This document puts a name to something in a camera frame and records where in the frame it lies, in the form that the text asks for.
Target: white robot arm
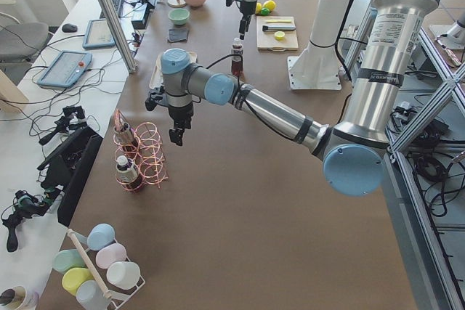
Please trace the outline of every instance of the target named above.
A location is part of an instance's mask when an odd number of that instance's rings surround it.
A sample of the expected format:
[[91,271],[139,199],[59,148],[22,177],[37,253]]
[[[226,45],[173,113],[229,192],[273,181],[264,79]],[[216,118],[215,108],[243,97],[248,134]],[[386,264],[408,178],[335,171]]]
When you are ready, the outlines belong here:
[[167,50],[161,70],[169,115],[174,120],[171,141],[182,145],[184,130],[190,128],[192,95],[218,105],[230,103],[307,147],[323,161],[326,180],[337,191],[353,196],[372,192],[383,177],[382,156],[389,144],[384,129],[403,74],[423,18],[439,1],[373,0],[378,14],[365,57],[347,113],[334,127],[314,121],[251,85],[190,63],[184,50]]

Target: cup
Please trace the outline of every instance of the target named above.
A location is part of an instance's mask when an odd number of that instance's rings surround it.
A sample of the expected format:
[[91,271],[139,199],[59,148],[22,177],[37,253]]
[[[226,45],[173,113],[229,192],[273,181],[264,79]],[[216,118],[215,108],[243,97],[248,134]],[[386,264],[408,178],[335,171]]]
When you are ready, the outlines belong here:
[[87,245],[91,250],[101,250],[113,243],[115,239],[114,228],[106,223],[98,224],[87,237]]
[[79,287],[76,299],[86,310],[106,310],[111,303],[94,280],[86,281]]
[[117,261],[107,270],[107,280],[123,290],[133,288],[140,278],[140,268],[133,261]]
[[84,268],[86,264],[78,250],[61,250],[53,259],[52,267],[55,271],[64,274],[72,268]]
[[61,285],[72,295],[76,295],[79,287],[88,280],[93,280],[94,277],[86,268],[69,269],[61,279]]
[[6,310],[24,310],[36,306],[39,301],[37,292],[29,291],[23,286],[15,286],[12,288],[15,296],[11,303],[4,305],[2,308]]
[[95,256],[98,267],[108,269],[116,261],[125,261],[127,257],[126,249],[121,243],[112,243],[102,248]]

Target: table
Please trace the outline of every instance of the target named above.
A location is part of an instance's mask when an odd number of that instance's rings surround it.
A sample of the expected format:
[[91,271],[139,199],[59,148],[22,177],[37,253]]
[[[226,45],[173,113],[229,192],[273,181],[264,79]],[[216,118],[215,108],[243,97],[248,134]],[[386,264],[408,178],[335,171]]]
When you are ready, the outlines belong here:
[[[50,43],[60,39],[85,34],[87,23],[90,19],[98,18],[100,15],[100,6],[97,0],[79,0],[70,14],[66,17],[64,23],[74,23],[78,26],[77,33],[63,33],[60,29],[56,32]],[[133,31],[130,18],[121,19],[127,38],[131,38]],[[83,37],[69,38],[60,41],[52,46],[55,49],[47,48],[42,52],[35,62],[37,65],[49,65],[57,56],[58,50],[70,49],[83,51]],[[125,64],[120,60],[116,48],[104,50],[92,50],[93,60],[90,68],[101,68],[110,61],[114,62],[105,67],[105,75],[102,77],[102,83],[99,89],[88,89],[82,91],[80,102],[78,96],[64,99],[54,104],[49,111],[54,117],[43,118],[38,122],[42,129],[54,126],[54,121],[62,114],[62,108],[74,103],[78,103],[85,109],[86,116],[93,115],[89,118],[89,125],[101,136],[105,135],[108,127],[108,121],[113,114],[119,95],[124,86],[124,81],[128,76]],[[37,80],[40,75],[40,69],[30,70],[18,85],[19,89],[29,98],[30,102],[43,101],[52,98],[56,93],[52,90],[41,89],[33,80]],[[81,80],[76,84],[82,86],[87,81],[95,83],[98,76],[93,76],[96,71],[85,73]],[[24,112],[31,115],[40,108],[48,104],[28,105]],[[20,113],[0,112],[0,120],[20,119],[24,115]],[[24,121],[3,121],[0,123],[0,153],[3,158],[0,179],[3,184],[3,192],[0,196],[0,207],[4,210],[12,204],[12,199],[19,189],[27,190],[32,195],[43,194],[40,183],[37,182],[37,166],[44,160],[41,147],[38,144],[37,137],[28,136],[31,122]],[[54,139],[44,146],[44,153],[48,154],[60,143],[60,137]],[[45,284],[52,270],[52,260],[65,236],[65,227],[57,222],[58,201],[52,206],[50,213],[43,217],[33,217],[25,219],[16,229],[19,248],[14,253],[7,252],[7,228],[0,229],[0,266],[2,277],[0,277],[0,290],[15,285],[24,285],[30,290],[39,293],[45,288]],[[11,213],[9,210],[5,213],[7,217]]]
[[[154,122],[164,137],[169,181],[137,194],[114,180],[115,145],[108,131],[70,227],[88,234],[109,223],[142,270],[146,285],[128,309],[415,309],[381,191],[361,198],[334,192],[321,162],[231,106],[195,105],[184,146],[168,142],[166,109],[144,100],[159,52],[196,51],[207,66],[228,54],[240,14],[225,0],[191,9],[187,43],[169,44],[170,10],[162,0],[126,81],[118,108],[133,126]],[[318,0],[276,0],[293,15],[301,50]],[[342,91],[290,91],[286,59],[258,52],[254,20],[246,35],[246,81],[315,118],[334,124]],[[212,70],[229,72],[230,61]],[[69,248],[65,241],[62,248]],[[38,309],[80,309],[51,274]]]

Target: lemon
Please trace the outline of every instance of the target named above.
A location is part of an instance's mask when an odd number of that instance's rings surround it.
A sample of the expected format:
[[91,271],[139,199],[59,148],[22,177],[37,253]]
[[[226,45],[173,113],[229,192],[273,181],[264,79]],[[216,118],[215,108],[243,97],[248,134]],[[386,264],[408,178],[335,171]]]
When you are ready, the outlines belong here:
[[271,12],[276,9],[276,3],[273,0],[266,0],[266,2],[263,3],[263,7],[266,7]]
[[268,9],[267,7],[264,7],[261,11],[260,11],[260,15],[261,16],[268,16],[270,14],[270,9]]
[[262,11],[262,3],[256,3],[255,13],[259,14]]

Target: blue cup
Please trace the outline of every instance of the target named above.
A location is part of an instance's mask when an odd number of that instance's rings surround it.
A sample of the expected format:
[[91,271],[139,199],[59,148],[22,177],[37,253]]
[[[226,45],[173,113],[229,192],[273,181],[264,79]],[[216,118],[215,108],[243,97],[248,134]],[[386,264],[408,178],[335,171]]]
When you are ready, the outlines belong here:
[[79,287],[76,299],[86,310],[106,310],[111,302],[104,297],[94,280],[86,281]]
[[64,274],[72,268],[85,268],[86,264],[78,250],[61,250],[53,258],[52,267],[57,272]]
[[98,224],[87,237],[87,245],[91,250],[101,250],[113,243],[115,239],[114,228],[106,223]]

